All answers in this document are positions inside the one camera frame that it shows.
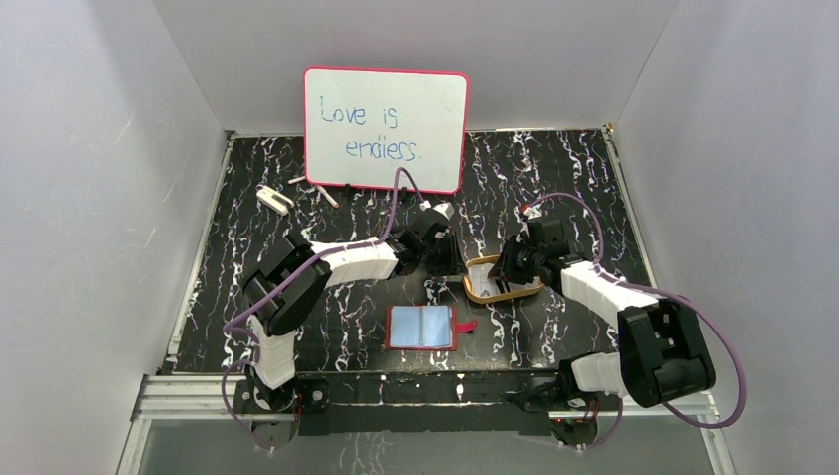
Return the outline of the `tan oval card tray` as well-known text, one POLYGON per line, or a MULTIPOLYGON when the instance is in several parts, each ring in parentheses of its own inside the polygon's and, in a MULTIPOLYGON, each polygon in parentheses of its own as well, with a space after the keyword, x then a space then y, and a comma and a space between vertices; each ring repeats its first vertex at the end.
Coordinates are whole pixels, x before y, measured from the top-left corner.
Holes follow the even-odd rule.
POLYGON ((477 304, 494 304, 502 301, 530 297, 538 294, 544 285, 538 278, 526 285, 510 284, 489 275, 497 263, 498 254, 470 259, 466 262, 463 285, 467 297, 477 304))

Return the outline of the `red leather card holder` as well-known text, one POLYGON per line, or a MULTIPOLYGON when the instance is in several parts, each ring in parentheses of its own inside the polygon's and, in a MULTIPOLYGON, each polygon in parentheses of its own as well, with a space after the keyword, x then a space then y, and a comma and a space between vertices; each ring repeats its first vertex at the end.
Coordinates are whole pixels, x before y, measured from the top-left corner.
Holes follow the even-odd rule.
POLYGON ((443 305, 391 306, 386 319, 385 347, 389 350, 454 351, 461 334, 478 322, 459 322, 455 309, 443 305))

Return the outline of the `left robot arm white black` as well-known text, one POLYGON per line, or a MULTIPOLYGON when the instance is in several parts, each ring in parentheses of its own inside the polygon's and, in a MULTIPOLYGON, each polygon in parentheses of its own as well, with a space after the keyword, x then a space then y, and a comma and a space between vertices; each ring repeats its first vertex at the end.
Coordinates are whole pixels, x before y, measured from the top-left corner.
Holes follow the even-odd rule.
POLYGON ((381 237, 325 243, 287 235, 243 286, 245 315, 257 343, 253 372, 260 403, 272 412, 294 403, 294 333, 325 289, 389 280, 419 267, 431 276, 465 274, 452 216, 449 204, 424 202, 410 224, 392 226, 381 237))

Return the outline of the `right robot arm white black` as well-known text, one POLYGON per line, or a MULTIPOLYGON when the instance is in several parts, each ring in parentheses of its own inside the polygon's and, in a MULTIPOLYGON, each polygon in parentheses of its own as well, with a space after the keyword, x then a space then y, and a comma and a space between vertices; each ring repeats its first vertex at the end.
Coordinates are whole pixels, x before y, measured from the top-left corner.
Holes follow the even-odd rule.
POLYGON ((533 219, 505 241, 489 273, 505 284, 539 281, 587 308, 617 331, 618 350, 559 364, 557 395, 571 410, 597 393, 630 396, 644 408, 712 388, 716 371, 695 312, 619 284, 572 251, 563 226, 533 219))

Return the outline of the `cards in tray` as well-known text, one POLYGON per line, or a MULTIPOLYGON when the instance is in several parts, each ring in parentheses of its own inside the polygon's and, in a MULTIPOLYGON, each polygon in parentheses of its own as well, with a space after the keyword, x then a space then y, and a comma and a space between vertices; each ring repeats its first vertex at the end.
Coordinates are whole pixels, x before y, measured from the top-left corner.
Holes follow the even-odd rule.
POLYGON ((500 296, 503 288, 497 280, 489 276, 488 271, 479 270, 470 275, 471 292, 479 299, 490 299, 500 296))

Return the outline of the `white marker pen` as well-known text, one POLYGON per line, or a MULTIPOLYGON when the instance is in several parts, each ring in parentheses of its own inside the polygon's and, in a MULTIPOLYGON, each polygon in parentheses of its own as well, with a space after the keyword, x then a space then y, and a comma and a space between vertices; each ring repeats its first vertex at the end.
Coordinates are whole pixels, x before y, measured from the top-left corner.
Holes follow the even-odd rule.
POLYGON ((335 209, 339 209, 341 207, 340 203, 325 189, 325 187, 316 185, 315 188, 335 209))

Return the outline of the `white board eraser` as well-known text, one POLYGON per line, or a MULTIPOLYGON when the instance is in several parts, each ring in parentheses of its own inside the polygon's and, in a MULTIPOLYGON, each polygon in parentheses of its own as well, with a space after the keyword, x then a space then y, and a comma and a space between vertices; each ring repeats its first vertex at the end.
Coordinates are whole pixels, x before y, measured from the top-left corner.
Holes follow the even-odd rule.
POLYGON ((295 206, 290 198, 264 185, 257 187, 256 198, 260 203, 283 217, 288 216, 295 206))

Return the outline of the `white board with red frame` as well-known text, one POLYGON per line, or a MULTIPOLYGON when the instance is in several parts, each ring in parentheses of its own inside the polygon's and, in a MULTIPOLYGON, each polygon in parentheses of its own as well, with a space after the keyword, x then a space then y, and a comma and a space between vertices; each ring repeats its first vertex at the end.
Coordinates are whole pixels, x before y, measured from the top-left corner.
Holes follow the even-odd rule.
POLYGON ((404 168, 423 193, 456 193, 463 180, 469 93, 469 79, 460 72, 307 68, 306 179, 387 189, 404 168))

